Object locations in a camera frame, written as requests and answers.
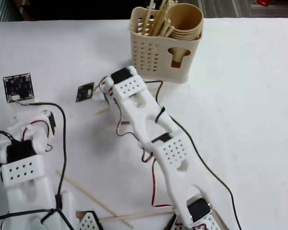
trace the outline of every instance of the white tabletop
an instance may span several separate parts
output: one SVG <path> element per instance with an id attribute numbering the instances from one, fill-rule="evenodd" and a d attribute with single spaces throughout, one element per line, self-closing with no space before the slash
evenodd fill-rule
<path id="1" fill-rule="evenodd" d="M 129 136 L 116 136 L 107 104 L 75 103 L 79 85 L 99 81 L 130 64 L 128 21 L 0 23 L 0 129 L 12 117 L 2 77 L 32 75 L 35 96 L 60 104 L 67 115 L 67 171 L 122 215 L 152 212 L 151 163 Z M 232 189 L 243 229 L 288 229 L 288 19 L 206 19 L 204 36 L 186 84 L 166 84 L 160 103 L 193 136 L 207 164 Z M 45 154 L 62 167 L 62 119 L 55 111 L 54 150 Z M 156 167 L 156 202 L 170 202 Z M 229 194 L 207 172 L 219 197 L 213 204 L 230 229 L 237 229 Z M 111 216 L 68 182 L 79 210 Z M 0 215 L 7 212 L 0 181 Z M 130 220 L 139 230 L 160 230 L 170 216 Z M 122 222 L 105 229 L 127 230 Z"/>

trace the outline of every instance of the robotic arm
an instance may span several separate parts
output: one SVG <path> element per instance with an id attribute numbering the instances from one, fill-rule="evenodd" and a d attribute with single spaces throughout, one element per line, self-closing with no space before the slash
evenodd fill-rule
<path id="1" fill-rule="evenodd" d="M 176 214 L 186 227 L 197 226 L 212 210 L 201 195 L 205 181 L 196 176 L 199 162 L 189 138 L 165 109 L 160 108 L 134 67 L 121 69 L 104 82 L 104 91 L 118 104 L 142 148 L 152 153 L 159 163 Z M 166 132 L 150 137 L 146 127 L 149 119 Z"/>

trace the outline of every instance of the small sensor board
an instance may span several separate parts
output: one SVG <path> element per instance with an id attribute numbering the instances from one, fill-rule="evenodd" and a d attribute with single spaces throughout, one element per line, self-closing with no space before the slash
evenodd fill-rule
<path id="1" fill-rule="evenodd" d="M 92 98 L 94 90 L 94 82 L 78 87 L 76 102 L 81 102 Z"/>
<path id="2" fill-rule="evenodd" d="M 4 77 L 3 83 L 7 103 L 34 98 L 30 73 Z"/>

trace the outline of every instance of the utensil holder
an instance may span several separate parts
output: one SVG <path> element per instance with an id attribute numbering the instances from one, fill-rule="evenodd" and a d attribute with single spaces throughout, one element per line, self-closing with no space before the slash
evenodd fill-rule
<path id="1" fill-rule="evenodd" d="M 143 36 L 143 23 L 147 9 L 136 7 L 133 9 L 129 23 L 132 61 L 137 72 L 142 77 L 184 83 L 188 80 L 191 62 L 195 55 L 202 34 L 192 41 L 178 41 L 168 37 Z M 151 18 L 146 25 L 145 35 L 150 33 L 154 17 L 158 11 L 151 11 Z M 186 49 L 185 52 L 173 52 Z M 173 55 L 183 53 L 182 61 L 176 62 Z"/>

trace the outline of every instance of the black cable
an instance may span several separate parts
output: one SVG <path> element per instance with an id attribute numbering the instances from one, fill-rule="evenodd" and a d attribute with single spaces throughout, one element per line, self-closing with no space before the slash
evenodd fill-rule
<path id="1" fill-rule="evenodd" d="M 10 141 L 11 141 L 12 143 L 18 142 L 18 140 L 16 140 L 11 134 L 9 134 L 9 133 L 7 133 L 7 132 L 5 132 L 5 131 L 0 130 L 0 134 L 4 135 L 4 136 L 6 136 L 8 139 L 10 139 Z"/>
<path id="2" fill-rule="evenodd" d="M 158 102 L 158 96 L 159 96 L 159 93 L 160 93 L 160 89 L 161 89 L 161 87 L 163 85 L 163 81 L 162 80 L 150 80 L 150 81 L 144 81 L 144 82 L 145 83 L 157 83 L 157 82 L 160 83 L 159 88 L 158 88 L 157 93 L 156 93 L 156 101 L 157 101 L 157 103 L 159 103 Z"/>
<path id="3" fill-rule="evenodd" d="M 67 220 L 66 216 L 64 215 L 64 213 L 62 212 L 62 210 L 60 208 L 52 208 L 52 209 L 36 209 L 36 210 L 29 210 L 29 211 L 24 211 L 24 212 L 13 212 L 13 213 L 8 213 L 5 215 L 0 216 L 0 220 L 1 219 L 6 219 L 6 218 L 10 218 L 10 217 L 18 217 L 18 216 L 23 216 L 23 215 L 29 215 L 29 214 L 34 214 L 34 213 L 44 213 L 47 212 L 47 215 L 45 217 L 49 217 L 52 214 L 54 214 L 55 212 L 58 212 L 59 215 L 62 217 L 62 219 L 64 220 L 64 222 L 66 223 L 66 225 L 69 227 L 70 230 L 75 230 L 73 228 L 73 226 L 70 224 L 70 222 Z M 41 219 L 41 224 L 43 224 L 43 222 L 46 220 L 46 218 L 42 218 Z"/>
<path id="4" fill-rule="evenodd" d="M 12 144 L 15 143 L 15 142 L 18 142 L 18 140 L 16 140 L 10 133 L 7 133 L 7 132 L 5 132 L 5 131 L 0 130 L 0 134 L 4 135 L 4 136 L 6 136 L 8 139 L 10 139 L 10 141 L 11 141 Z"/>
<path id="5" fill-rule="evenodd" d="M 61 175 L 61 179 L 60 179 L 60 183 L 59 183 L 59 187 L 58 187 L 58 192 L 57 192 L 57 196 L 60 196 L 61 194 L 61 187 L 62 187 L 62 183 L 63 183 L 63 179 L 64 179 L 64 174 L 65 174 L 65 169 L 66 169 L 66 161 L 67 161 L 67 157 L 66 157 L 66 116 L 65 116 L 65 112 L 62 109 L 61 106 L 59 106 L 58 104 L 55 103 L 50 103 L 50 102 L 37 102 L 37 103 L 28 103 L 28 104 L 24 104 L 21 103 L 19 101 L 15 101 L 23 106 L 28 106 L 28 105 L 52 105 L 57 107 L 63 116 L 63 154 L 64 154 L 64 164 L 63 164 L 63 169 L 62 169 L 62 175 Z"/>
<path id="6" fill-rule="evenodd" d="M 117 103 L 117 101 L 115 100 L 115 98 L 114 98 L 114 101 L 115 101 L 115 103 L 116 103 L 116 105 L 117 105 L 117 107 L 119 108 L 119 111 L 120 111 L 120 121 L 119 121 L 119 123 L 118 123 L 117 126 L 116 126 L 116 134 L 117 134 L 119 137 L 125 136 L 126 134 L 131 134 L 131 135 L 134 136 L 134 138 L 137 139 L 137 141 L 140 141 L 140 140 L 138 139 L 138 137 L 137 137 L 133 132 L 127 132 L 127 133 L 124 133 L 124 134 L 120 134 L 119 128 L 120 128 L 120 125 L 121 125 L 121 121 L 122 121 L 122 119 L 123 119 L 123 113 L 122 113 L 122 111 L 121 111 L 120 105 Z"/>
<path id="7" fill-rule="evenodd" d="M 157 91 L 157 95 L 156 95 L 156 101 L 157 103 L 159 104 L 158 102 L 158 94 L 159 94 L 159 91 L 161 89 L 161 86 L 162 86 L 163 82 L 160 84 L 159 86 L 159 89 Z M 197 154 L 197 156 L 199 157 L 199 159 L 201 160 L 201 162 L 203 163 L 203 165 L 205 166 L 205 168 L 228 190 L 229 194 L 230 194 L 230 198 L 231 198 L 231 202 L 232 202 L 232 207 L 233 207 L 233 210 L 234 210 L 234 215 L 235 215 L 235 219 L 236 219 L 236 222 L 237 222 L 237 225 L 239 227 L 239 230 L 242 230 L 241 228 L 241 225 L 240 225 L 240 222 L 239 222 L 239 219 L 238 219 L 238 215 L 237 215 L 237 212 L 236 212 L 236 206 L 235 206 L 235 201 L 234 201 L 234 195 L 231 191 L 231 189 L 209 168 L 209 166 L 205 163 L 205 161 L 203 160 L 203 158 L 201 157 L 201 155 L 199 154 L 197 148 L 196 148 L 196 145 L 191 137 L 191 135 L 189 134 L 189 132 L 178 122 L 176 121 L 173 117 L 170 116 L 170 118 L 185 132 L 185 134 L 187 134 L 188 138 L 190 139 L 192 145 L 193 145 L 193 148 Z"/>
<path id="8" fill-rule="evenodd" d="M 61 210 L 62 209 L 61 187 L 62 187 L 64 174 L 65 174 L 65 169 L 66 169 L 66 163 L 67 163 L 67 154 L 66 154 L 66 116 L 65 116 L 65 112 L 62 109 L 62 107 L 60 107 L 58 104 L 55 104 L 55 103 L 38 102 L 38 103 L 25 104 L 25 103 L 21 103 L 19 101 L 15 101 L 15 102 L 17 102 L 17 103 L 19 103 L 20 105 L 23 105 L 23 106 L 28 106 L 28 105 L 52 105 L 52 106 L 57 107 L 61 111 L 62 116 L 63 116 L 63 154 L 64 154 L 64 164 L 63 164 L 62 174 L 61 174 L 60 183 L 59 183 L 59 187 L 58 187 L 58 193 L 55 196 L 56 197 L 56 209 L 38 209 L 38 210 L 31 210 L 31 211 L 25 211 L 25 212 L 9 213 L 9 214 L 6 214 L 4 216 L 0 216 L 0 219 L 12 217 L 12 216 L 21 216 L 21 215 L 33 214 L 33 213 L 38 213 L 38 212 L 48 212 L 48 214 L 45 215 L 42 218 L 42 222 L 44 222 L 53 213 L 58 212 L 59 215 L 65 221 L 66 225 L 71 230 L 74 230 L 74 228 L 72 227 L 70 222 L 67 220 L 67 218 L 64 216 L 64 214 L 63 214 L 63 212 Z"/>

